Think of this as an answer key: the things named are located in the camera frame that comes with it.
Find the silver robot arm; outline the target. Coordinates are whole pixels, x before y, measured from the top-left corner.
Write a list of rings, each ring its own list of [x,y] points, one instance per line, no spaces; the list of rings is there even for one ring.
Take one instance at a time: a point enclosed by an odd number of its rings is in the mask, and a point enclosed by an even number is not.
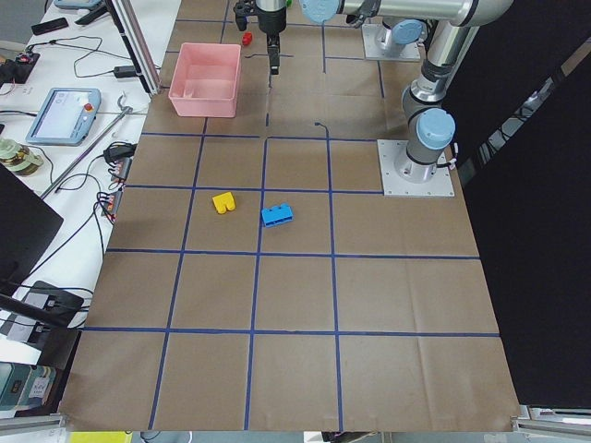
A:
[[[381,1],[362,1],[347,13],[346,23],[360,28],[367,19],[378,15]],[[301,1],[302,13],[312,22],[322,24],[337,14],[344,13],[344,1]],[[270,75],[276,76],[280,70],[280,34],[286,28],[286,1],[237,1],[234,6],[236,26],[244,31],[248,17],[256,17],[259,29],[266,35]],[[383,18],[376,44],[380,49],[390,50],[395,46],[404,48],[416,43],[423,33],[425,21],[417,19]]]
[[[452,144],[455,122],[442,111],[450,75],[461,51],[469,45],[472,29],[500,18],[512,5],[510,1],[302,1],[302,12],[311,21],[322,23],[337,14],[360,27],[366,19],[434,19],[434,31],[420,75],[404,90],[402,103],[407,118],[409,139],[405,151],[393,164],[404,180],[423,184],[438,168],[438,158]]]

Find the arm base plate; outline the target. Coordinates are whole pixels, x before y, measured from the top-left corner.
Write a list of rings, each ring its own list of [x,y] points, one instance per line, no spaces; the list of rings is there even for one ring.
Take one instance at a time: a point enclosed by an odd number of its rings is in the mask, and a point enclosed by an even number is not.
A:
[[[364,24],[362,36],[367,60],[418,62],[420,53],[417,42],[424,23],[419,20],[403,20],[393,26]]]
[[[377,141],[383,195],[398,198],[453,198],[451,172],[421,165],[407,156],[406,140]]]

